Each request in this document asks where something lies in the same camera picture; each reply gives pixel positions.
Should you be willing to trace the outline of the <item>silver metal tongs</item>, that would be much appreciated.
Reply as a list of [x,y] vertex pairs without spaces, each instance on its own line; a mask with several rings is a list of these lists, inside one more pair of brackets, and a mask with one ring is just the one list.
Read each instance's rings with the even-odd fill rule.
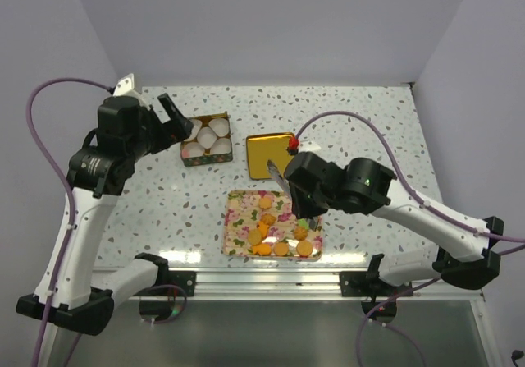
[[[274,162],[270,159],[267,160],[267,170],[270,174],[273,181],[277,183],[277,185],[283,190],[285,195],[292,200],[292,195],[290,193],[290,188],[285,180],[285,178],[281,175],[278,167],[274,164]],[[318,224],[319,224],[319,217],[315,217],[313,219],[307,219],[306,220],[309,228],[311,230],[317,230]]]

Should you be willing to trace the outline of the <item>orange flower cookie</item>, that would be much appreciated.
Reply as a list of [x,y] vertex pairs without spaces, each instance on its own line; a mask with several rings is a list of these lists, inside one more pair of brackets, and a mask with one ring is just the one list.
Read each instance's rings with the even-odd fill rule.
[[272,207],[272,203],[273,203],[273,200],[267,196],[263,196],[259,201],[258,201],[258,206],[260,209],[263,209],[263,210],[267,210],[267,209],[270,209]]

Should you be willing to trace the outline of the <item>tan scalloped cookie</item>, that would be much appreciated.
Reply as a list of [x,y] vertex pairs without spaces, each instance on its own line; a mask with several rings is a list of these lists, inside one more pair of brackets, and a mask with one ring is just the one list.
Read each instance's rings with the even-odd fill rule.
[[267,226],[272,226],[276,221],[276,217],[269,213],[265,213],[262,215],[261,221]]

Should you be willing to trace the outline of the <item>tan dotted round cookie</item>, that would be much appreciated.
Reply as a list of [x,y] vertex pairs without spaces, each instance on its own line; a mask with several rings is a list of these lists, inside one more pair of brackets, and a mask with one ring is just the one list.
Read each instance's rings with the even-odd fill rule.
[[258,229],[252,229],[247,237],[250,245],[259,245],[264,240],[264,235]]

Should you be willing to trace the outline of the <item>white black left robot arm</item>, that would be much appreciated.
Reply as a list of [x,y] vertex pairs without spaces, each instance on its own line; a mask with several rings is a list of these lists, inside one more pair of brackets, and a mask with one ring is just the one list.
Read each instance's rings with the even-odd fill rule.
[[122,95],[104,100],[98,126],[70,159],[61,235],[35,291],[19,298],[16,312],[90,336],[99,335],[114,310],[143,290],[158,296],[170,284],[169,263],[140,253],[102,281],[92,272],[107,220],[133,176],[135,164],[188,139],[193,124],[168,94],[157,98],[167,121],[153,107]]

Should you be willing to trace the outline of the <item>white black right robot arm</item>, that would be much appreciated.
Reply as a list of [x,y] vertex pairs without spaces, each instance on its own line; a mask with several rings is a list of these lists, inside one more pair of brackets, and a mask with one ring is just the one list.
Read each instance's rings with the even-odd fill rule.
[[372,294],[434,278],[478,290],[500,274],[501,257],[492,250],[488,235],[501,235],[501,220],[471,218],[427,197],[414,198],[394,172],[378,162],[355,158],[339,167],[302,152],[292,158],[284,178],[297,218],[312,219],[330,209],[372,215],[427,239],[412,252],[373,255],[364,279],[356,282]]

